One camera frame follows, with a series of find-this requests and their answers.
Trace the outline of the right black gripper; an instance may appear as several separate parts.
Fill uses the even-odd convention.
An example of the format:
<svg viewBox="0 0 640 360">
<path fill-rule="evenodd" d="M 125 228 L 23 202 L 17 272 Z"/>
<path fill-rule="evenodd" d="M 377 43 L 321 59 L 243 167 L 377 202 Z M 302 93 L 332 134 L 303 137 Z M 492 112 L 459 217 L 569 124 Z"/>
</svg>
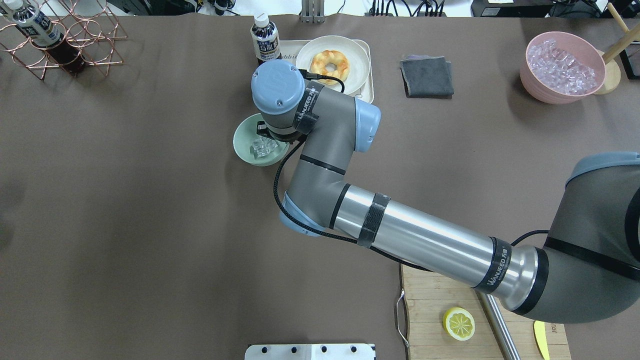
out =
<svg viewBox="0 0 640 360">
<path fill-rule="evenodd" d="M 274 141 L 279 141 L 279 142 L 285 142 L 289 144 L 294 144 L 295 142 L 304 143 L 307 139 L 307 135 L 302 134 L 299 131 L 294 131 L 288 134 L 276 133 L 270 130 L 270 128 L 268 127 L 268 124 L 263 120 L 259 120 L 257 122 L 256 134 L 264 138 L 272 139 Z"/>
</svg>

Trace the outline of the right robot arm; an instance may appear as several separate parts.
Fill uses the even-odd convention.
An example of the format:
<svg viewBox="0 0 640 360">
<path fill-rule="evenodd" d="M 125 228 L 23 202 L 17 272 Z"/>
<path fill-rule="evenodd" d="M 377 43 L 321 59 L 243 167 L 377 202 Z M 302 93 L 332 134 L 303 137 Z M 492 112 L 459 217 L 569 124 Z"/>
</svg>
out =
<svg viewBox="0 0 640 360">
<path fill-rule="evenodd" d="M 345 182 L 355 152 L 366 152 L 381 111 L 304 78 L 282 59 L 266 61 L 250 82 L 263 120 L 256 132 L 298 141 L 301 154 L 283 198 L 288 228 L 338 238 L 421 271 L 496 297 L 535 321 L 601 321 L 639 299 L 639 154 L 604 152 L 581 159 L 542 247 L 482 235 Z"/>
</svg>

